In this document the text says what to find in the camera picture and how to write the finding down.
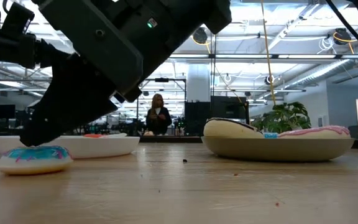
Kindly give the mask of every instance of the blonde hair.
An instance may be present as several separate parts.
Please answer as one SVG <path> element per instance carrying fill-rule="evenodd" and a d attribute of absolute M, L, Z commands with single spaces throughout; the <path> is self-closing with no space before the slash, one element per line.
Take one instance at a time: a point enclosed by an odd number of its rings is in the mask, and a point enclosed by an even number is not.
<path fill-rule="evenodd" d="M 164 106 L 164 99 L 162 98 L 162 95 L 161 94 L 158 94 L 156 93 L 154 96 L 153 96 L 153 100 L 152 100 L 152 111 L 150 113 L 150 115 L 156 115 L 155 113 L 155 109 L 156 108 L 159 108 L 159 106 L 157 105 L 157 100 L 158 98 L 161 98 L 161 107 Z"/>

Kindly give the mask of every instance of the beige bowl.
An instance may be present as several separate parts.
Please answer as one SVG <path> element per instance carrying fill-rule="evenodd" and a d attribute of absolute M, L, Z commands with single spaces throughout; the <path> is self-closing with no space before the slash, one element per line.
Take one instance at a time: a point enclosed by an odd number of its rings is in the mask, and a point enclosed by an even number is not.
<path fill-rule="evenodd" d="M 213 153 L 232 159 L 274 162 L 320 162 L 349 150 L 354 139 L 202 138 Z"/>
<path fill-rule="evenodd" d="M 112 157 L 130 154 L 136 150 L 139 137 L 86 138 L 62 136 L 43 146 L 61 146 L 70 151 L 74 159 Z M 0 136 L 0 154 L 23 147 L 19 136 Z"/>

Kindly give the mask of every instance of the white frosted donut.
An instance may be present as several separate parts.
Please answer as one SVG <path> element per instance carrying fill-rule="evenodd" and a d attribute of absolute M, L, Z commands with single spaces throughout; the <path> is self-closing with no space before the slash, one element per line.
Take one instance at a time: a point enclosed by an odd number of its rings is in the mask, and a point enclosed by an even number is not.
<path fill-rule="evenodd" d="M 204 136 L 216 138 L 264 138 L 264 135 L 257 128 L 224 118 L 209 119 L 204 126 Z"/>
<path fill-rule="evenodd" d="M 12 149 L 0 158 L 0 171 L 12 175 L 34 175 L 66 169 L 73 162 L 70 153 L 60 146 Z"/>
<path fill-rule="evenodd" d="M 278 137 L 287 139 L 349 139 L 351 135 L 349 130 L 345 127 L 325 126 L 322 128 L 287 131 L 281 133 Z"/>

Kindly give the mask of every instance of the desk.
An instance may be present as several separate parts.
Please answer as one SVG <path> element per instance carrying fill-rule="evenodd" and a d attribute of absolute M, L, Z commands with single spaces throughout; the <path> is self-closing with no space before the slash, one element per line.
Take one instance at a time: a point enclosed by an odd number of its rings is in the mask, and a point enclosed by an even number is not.
<path fill-rule="evenodd" d="M 202 144 L 140 144 L 62 173 L 0 174 L 2 223 L 358 223 L 358 150 L 279 164 L 220 159 Z"/>

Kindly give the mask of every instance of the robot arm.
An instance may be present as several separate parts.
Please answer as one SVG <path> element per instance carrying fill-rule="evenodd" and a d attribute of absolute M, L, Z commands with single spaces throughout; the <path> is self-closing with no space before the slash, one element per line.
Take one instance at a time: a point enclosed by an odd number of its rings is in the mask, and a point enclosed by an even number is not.
<path fill-rule="evenodd" d="M 53 78 L 21 141 L 37 146 L 134 101 L 139 84 L 200 25 L 218 33 L 231 22 L 229 0 L 32 0 L 77 53 L 68 55 L 25 31 L 34 14 L 14 3 L 0 29 L 0 61 L 52 66 Z"/>

